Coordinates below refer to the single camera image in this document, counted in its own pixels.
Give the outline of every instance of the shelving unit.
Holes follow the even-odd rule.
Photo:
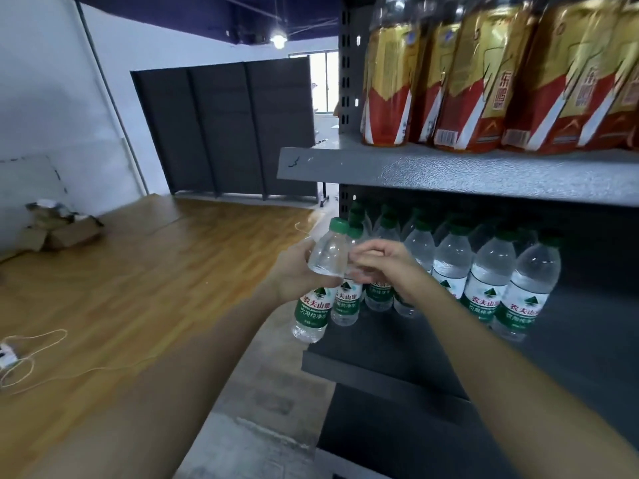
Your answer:
[[[341,217],[355,198],[404,208],[437,202],[533,212],[563,230],[559,284],[517,348],[639,448],[639,154],[363,145],[358,99],[370,17],[357,0],[340,14],[339,138],[282,148],[278,177],[339,183]],[[338,384],[316,450],[323,469],[347,479],[516,477],[425,319],[363,306],[353,326],[329,322],[302,369]]]

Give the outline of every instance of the person's left arm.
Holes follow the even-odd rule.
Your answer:
[[[30,479],[171,478],[231,372],[279,306],[341,279],[313,273],[306,239],[280,254],[251,297],[211,329],[140,374],[108,410],[82,424],[27,475]]]

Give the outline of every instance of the hand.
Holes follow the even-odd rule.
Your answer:
[[[308,238],[280,252],[275,265],[260,283],[276,298],[277,305],[299,299],[318,287],[337,287],[342,278],[316,274],[308,267],[308,259],[315,240]]]
[[[432,280],[401,242],[368,240],[351,250],[350,259],[359,266],[351,273],[357,282],[388,282],[408,302]]]

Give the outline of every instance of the window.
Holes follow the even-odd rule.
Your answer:
[[[289,58],[308,57],[311,64],[311,87],[315,112],[332,113],[339,100],[339,55],[331,52],[291,54]]]

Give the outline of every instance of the wooden floor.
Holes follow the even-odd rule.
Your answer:
[[[12,392],[163,353],[248,295],[278,252],[303,237],[295,225],[308,231],[317,217],[298,208],[153,195],[106,215],[100,241],[0,264],[0,338],[69,332],[36,356],[31,376],[0,393],[0,475],[24,472],[153,360]],[[24,355],[54,340],[16,348]]]

